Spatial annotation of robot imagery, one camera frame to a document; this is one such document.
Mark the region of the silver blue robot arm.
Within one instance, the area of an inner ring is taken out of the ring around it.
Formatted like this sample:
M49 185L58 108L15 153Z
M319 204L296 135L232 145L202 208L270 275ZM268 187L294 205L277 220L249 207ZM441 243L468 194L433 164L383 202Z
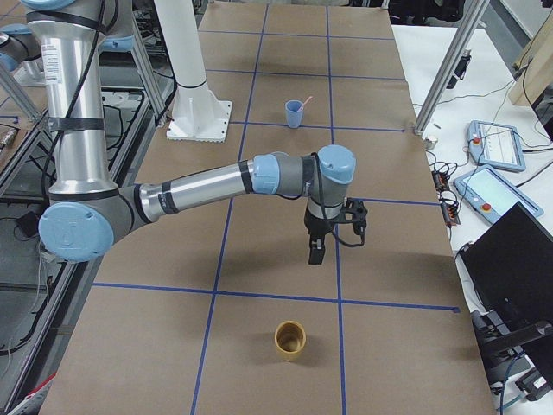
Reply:
M23 64L32 77L43 72L41 45L26 24L12 23L1 27L1 65L13 72Z
M304 223L312 265L339 224L365 233L367 211L347 196L354 154L332 144L307 156L283 152L208 169L160 184L122 188L107 165L99 54L136 44L129 1L27 1L28 27L41 46L56 179L38 231L58 257L86 262L164 215L245 194L307 199Z

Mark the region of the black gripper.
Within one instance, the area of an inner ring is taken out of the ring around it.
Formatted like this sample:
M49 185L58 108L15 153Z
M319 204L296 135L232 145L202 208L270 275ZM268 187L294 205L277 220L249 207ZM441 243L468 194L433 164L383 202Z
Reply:
M325 238L332 232L331 226L326 220L315 216L308 209L305 211L304 225L309 235L308 263L321 265L324 260Z

